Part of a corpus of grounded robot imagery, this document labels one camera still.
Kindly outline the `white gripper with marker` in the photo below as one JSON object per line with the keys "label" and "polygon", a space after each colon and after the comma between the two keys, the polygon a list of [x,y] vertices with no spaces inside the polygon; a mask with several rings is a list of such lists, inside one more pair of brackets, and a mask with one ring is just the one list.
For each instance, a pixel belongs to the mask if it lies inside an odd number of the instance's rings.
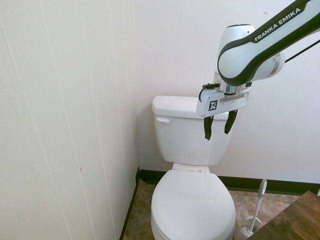
{"label": "white gripper with marker", "polygon": [[218,89],[205,89],[198,97],[196,113],[204,118],[204,137],[209,141],[212,136],[212,124],[215,115],[228,112],[224,133],[229,134],[236,120],[238,109],[247,106],[250,89],[245,88],[234,95],[225,95]]}

